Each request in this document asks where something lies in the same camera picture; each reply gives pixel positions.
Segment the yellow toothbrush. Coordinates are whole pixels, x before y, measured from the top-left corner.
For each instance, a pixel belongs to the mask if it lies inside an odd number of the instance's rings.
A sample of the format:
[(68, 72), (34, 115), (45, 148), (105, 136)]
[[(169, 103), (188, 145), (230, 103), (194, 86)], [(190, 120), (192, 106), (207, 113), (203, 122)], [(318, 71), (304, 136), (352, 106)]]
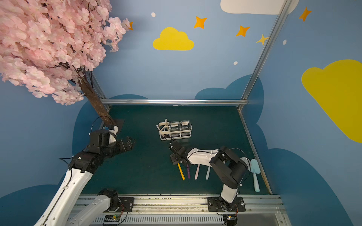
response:
[(180, 163), (177, 163), (177, 166), (178, 166), (179, 172), (180, 172), (180, 174), (181, 174), (182, 180), (185, 180), (185, 175), (184, 175), (184, 173), (183, 173), (183, 170), (182, 170), (182, 168), (181, 168)]

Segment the purple toothbrush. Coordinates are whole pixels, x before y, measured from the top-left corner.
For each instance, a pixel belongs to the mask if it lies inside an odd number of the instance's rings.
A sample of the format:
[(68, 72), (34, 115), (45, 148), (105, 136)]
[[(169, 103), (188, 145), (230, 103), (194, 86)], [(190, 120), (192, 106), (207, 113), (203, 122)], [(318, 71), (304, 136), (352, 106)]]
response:
[(188, 165), (188, 164), (187, 164), (187, 176), (188, 176), (188, 179), (191, 178), (191, 176), (190, 176), (190, 168), (189, 168), (189, 165)]

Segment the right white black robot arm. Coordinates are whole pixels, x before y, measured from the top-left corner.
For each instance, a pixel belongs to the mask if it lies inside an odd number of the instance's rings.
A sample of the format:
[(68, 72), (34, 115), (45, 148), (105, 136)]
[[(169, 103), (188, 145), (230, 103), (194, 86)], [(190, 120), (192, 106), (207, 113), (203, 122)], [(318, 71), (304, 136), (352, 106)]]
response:
[(170, 142), (170, 155), (174, 165), (180, 163), (188, 165), (204, 165), (210, 167), (223, 183), (218, 199), (209, 202), (209, 210), (237, 211), (242, 200), (238, 197), (238, 188), (244, 177), (250, 172), (250, 163), (247, 157), (240, 158), (229, 148), (222, 147), (215, 150), (201, 150), (186, 148), (176, 140)]

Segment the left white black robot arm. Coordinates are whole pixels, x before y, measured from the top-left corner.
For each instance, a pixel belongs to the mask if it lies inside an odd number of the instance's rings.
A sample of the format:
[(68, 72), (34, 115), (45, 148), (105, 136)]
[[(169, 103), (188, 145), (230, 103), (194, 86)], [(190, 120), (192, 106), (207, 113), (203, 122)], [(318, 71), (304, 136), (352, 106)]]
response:
[(116, 190), (102, 189), (85, 209), (75, 217), (70, 213), (88, 184), (106, 159), (131, 151), (135, 139), (117, 139), (118, 127), (101, 129), (89, 133), (87, 147), (72, 157), (68, 171), (49, 206), (36, 222), (37, 226), (89, 226), (101, 213), (124, 210)]

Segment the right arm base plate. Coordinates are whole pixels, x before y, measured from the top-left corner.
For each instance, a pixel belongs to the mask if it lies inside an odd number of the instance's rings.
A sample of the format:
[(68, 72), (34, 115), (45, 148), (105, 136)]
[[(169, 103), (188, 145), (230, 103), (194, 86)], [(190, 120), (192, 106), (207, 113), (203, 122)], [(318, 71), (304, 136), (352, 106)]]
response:
[(208, 197), (207, 206), (209, 212), (244, 212), (246, 211), (245, 203), (242, 197), (236, 196), (234, 201), (228, 203), (221, 197)]

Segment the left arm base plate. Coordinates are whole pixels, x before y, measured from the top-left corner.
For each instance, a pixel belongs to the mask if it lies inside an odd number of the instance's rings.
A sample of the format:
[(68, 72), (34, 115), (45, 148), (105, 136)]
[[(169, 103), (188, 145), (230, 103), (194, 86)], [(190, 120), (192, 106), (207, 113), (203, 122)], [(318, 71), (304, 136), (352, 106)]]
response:
[(111, 203), (106, 212), (122, 213), (132, 212), (134, 204), (134, 197), (118, 197), (111, 198)]

